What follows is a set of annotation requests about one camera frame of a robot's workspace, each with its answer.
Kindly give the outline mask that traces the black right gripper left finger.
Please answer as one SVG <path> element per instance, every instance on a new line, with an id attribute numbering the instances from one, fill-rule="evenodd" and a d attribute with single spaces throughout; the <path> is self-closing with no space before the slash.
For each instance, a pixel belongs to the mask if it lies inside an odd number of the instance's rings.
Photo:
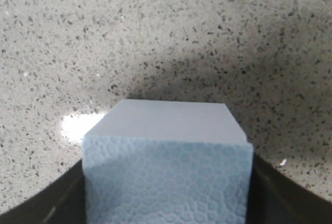
<path id="1" fill-rule="evenodd" d="M 82 161 L 44 190 L 1 214 L 1 223 L 86 223 Z"/>

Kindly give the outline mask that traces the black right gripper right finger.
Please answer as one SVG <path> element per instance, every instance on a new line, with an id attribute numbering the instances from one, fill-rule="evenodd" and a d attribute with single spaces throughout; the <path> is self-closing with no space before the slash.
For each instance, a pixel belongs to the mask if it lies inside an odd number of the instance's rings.
<path id="1" fill-rule="evenodd" d="M 246 223 L 331 223 L 331 203 L 255 154 Z"/>

